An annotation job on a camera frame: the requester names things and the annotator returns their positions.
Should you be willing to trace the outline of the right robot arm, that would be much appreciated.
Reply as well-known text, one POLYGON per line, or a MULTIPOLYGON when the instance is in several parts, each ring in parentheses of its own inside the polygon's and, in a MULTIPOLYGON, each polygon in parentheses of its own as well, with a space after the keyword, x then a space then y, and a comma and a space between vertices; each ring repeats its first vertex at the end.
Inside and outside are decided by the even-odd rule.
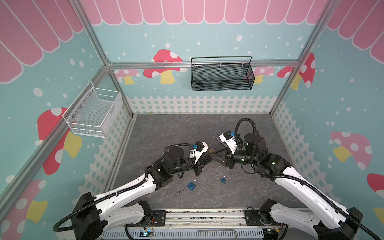
POLYGON ((225 167, 232 169, 236 164, 241 168, 249 165, 252 168, 250 175, 258 174, 278 184, 311 210, 310 214, 305 214, 267 200, 258 210, 257 219, 261 224, 269 226, 278 223, 293 227, 318 240, 352 240, 358 230, 374 240, 380 239, 361 223, 363 214, 359 210, 348 209, 329 198, 303 178, 288 161, 271 154, 250 118, 240 119, 234 131, 224 132, 216 139, 226 145, 221 153, 214 155, 222 159, 225 167))

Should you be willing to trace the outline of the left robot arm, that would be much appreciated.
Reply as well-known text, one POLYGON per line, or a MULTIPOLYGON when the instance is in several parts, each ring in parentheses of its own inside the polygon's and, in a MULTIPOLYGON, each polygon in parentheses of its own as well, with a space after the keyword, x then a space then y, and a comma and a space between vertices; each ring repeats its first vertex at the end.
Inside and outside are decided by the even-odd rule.
POLYGON ((54 225, 54 232, 73 231, 77 240, 96 240, 103 231, 117 226, 148 225, 153 212, 147 203, 139 202, 127 209, 124 206, 165 187, 174 174, 182 177, 185 172, 200 171, 210 161, 204 155, 208 149, 205 142, 166 147, 163 155, 133 181, 95 196, 83 194, 72 213, 54 225))

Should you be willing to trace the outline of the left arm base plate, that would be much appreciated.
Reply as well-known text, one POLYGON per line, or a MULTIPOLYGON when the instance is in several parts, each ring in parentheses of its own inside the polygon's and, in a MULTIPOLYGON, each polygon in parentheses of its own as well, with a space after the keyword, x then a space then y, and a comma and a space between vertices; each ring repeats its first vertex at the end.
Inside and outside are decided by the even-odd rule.
POLYGON ((145 213, 141 221, 142 226, 164 227, 166 222, 167 211, 152 211, 145 213))

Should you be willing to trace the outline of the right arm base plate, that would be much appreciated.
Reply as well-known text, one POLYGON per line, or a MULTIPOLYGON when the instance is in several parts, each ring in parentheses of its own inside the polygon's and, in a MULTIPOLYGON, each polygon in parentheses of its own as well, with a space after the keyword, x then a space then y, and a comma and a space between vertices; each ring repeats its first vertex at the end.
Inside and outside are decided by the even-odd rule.
POLYGON ((246 209, 244 213, 247 226, 269 226, 272 224, 269 215, 264 211, 246 209))

